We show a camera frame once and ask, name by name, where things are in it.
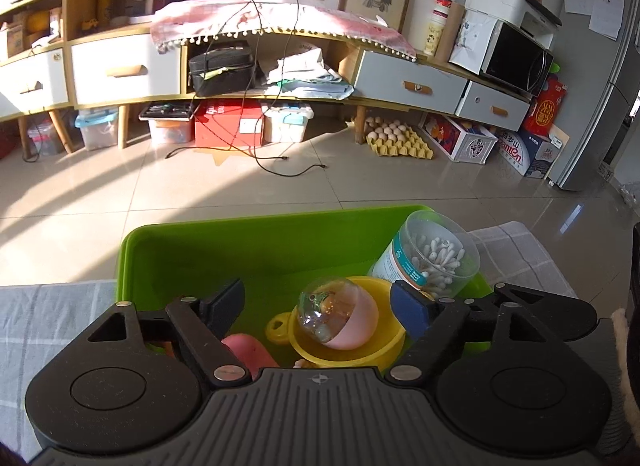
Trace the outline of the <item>yellow toy pot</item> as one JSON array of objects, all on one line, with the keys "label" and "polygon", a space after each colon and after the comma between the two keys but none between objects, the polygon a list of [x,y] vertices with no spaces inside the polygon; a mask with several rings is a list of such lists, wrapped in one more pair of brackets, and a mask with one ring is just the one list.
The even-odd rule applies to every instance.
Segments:
[{"label": "yellow toy pot", "polygon": [[292,311],[270,319],[266,337],[290,345],[313,368],[385,371],[406,341],[406,330],[392,311],[391,292],[390,282],[370,276],[313,282]]}]

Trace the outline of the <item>pink rubber chicken toy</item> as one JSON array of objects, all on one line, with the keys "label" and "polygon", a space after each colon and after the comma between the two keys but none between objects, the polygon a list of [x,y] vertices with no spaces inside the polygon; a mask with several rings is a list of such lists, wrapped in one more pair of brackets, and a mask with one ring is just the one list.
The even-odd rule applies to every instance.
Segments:
[{"label": "pink rubber chicken toy", "polygon": [[256,379],[264,368],[279,367],[262,343],[253,336],[232,334],[221,342],[245,365],[253,379]]}]

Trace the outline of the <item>clear cotton swab jar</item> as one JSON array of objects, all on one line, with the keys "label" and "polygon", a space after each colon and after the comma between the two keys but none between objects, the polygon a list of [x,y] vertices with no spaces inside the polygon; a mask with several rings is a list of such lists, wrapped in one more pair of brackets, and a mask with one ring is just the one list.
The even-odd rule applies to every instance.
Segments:
[{"label": "clear cotton swab jar", "polygon": [[425,296],[454,298],[480,272],[470,234],[433,210],[408,216],[368,275],[404,281]]}]

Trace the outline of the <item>pink clear capsule ball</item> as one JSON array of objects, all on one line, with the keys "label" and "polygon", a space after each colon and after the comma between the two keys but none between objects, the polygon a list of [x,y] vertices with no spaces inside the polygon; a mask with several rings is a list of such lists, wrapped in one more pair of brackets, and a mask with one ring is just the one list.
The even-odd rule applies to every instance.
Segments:
[{"label": "pink clear capsule ball", "polygon": [[364,288],[333,278],[305,288],[297,302],[300,328],[314,341],[338,351],[362,347],[378,327],[378,305]]}]

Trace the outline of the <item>grey checked tablecloth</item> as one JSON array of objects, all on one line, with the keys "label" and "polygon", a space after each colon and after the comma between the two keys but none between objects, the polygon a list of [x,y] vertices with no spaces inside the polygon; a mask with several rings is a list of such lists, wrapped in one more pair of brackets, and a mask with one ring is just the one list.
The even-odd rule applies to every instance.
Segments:
[{"label": "grey checked tablecloth", "polygon": [[[508,282],[574,298],[544,245],[521,222],[469,233],[489,285]],[[3,287],[1,290],[1,443],[23,460],[41,451],[24,397],[29,382],[114,303],[115,282]]]}]

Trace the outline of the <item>yellow egg tray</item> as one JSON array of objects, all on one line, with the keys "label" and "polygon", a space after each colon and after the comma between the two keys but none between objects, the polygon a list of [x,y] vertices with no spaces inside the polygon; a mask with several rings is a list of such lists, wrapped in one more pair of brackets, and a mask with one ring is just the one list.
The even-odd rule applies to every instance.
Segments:
[{"label": "yellow egg tray", "polygon": [[364,134],[371,151],[380,157],[409,157],[432,160],[432,148],[407,123],[382,117],[364,119]]}]

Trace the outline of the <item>red cardboard box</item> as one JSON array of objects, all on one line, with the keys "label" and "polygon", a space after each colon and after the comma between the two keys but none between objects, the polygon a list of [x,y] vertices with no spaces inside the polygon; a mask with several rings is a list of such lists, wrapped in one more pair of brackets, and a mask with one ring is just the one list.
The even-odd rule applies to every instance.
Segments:
[{"label": "red cardboard box", "polygon": [[264,114],[257,100],[202,100],[193,122],[198,147],[255,148],[264,141]]}]

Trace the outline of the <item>black bag on shelf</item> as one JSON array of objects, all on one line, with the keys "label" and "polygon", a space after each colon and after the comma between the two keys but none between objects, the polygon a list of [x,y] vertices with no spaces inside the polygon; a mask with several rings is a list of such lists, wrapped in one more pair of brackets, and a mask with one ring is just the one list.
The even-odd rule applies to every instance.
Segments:
[{"label": "black bag on shelf", "polygon": [[198,97],[244,92],[262,77],[254,51],[245,41],[214,44],[192,56],[188,67]]}]

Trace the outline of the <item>black microwave oven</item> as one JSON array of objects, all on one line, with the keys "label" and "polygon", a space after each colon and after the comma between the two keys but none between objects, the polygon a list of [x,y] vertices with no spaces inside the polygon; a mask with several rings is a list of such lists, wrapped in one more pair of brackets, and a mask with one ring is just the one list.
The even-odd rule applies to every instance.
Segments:
[{"label": "black microwave oven", "polygon": [[553,56],[508,22],[466,10],[449,62],[482,79],[534,97],[547,81]]}]

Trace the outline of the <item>wooden white tv cabinet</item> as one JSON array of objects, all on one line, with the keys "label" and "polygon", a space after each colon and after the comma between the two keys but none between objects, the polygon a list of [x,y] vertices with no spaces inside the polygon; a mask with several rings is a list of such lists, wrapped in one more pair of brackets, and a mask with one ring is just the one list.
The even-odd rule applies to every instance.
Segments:
[{"label": "wooden white tv cabinet", "polygon": [[392,28],[300,1],[149,0],[102,24],[122,0],[1,0],[1,116],[111,106],[118,143],[129,108],[153,100],[344,100],[422,109],[518,129],[529,101],[411,48]]}]

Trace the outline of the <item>pink lace table runner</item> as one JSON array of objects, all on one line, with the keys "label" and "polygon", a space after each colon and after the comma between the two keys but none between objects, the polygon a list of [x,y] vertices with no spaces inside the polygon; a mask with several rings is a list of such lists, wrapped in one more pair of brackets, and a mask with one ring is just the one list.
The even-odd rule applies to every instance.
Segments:
[{"label": "pink lace table runner", "polygon": [[367,45],[415,62],[416,50],[401,34],[370,18],[301,3],[232,0],[172,2],[152,19],[152,42],[160,53],[203,40],[279,33],[326,36]]}]

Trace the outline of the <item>white printer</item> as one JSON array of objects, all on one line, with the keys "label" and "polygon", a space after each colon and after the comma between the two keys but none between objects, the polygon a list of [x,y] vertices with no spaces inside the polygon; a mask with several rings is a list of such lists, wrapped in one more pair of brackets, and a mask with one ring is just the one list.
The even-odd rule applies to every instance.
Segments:
[{"label": "white printer", "polygon": [[508,22],[547,50],[562,27],[560,18],[537,0],[465,0],[465,7]]}]

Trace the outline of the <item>silver refrigerator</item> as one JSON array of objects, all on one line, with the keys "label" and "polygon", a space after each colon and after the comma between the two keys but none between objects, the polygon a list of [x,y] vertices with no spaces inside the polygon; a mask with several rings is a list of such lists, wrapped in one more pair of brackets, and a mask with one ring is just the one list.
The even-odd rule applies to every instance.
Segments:
[{"label": "silver refrigerator", "polygon": [[549,179],[563,191],[578,192],[597,176],[636,101],[639,0],[596,0],[591,14],[562,10],[560,19],[553,54],[567,92],[554,125],[568,139]]}]

